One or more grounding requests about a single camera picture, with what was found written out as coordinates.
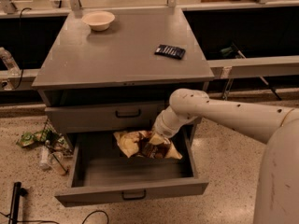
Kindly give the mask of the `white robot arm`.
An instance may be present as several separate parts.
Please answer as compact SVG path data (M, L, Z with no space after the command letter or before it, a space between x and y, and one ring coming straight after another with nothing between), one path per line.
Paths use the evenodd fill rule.
M153 130L170 138L198 118L266 144L253 224L299 224L299 109L214 100L203 91L178 89Z

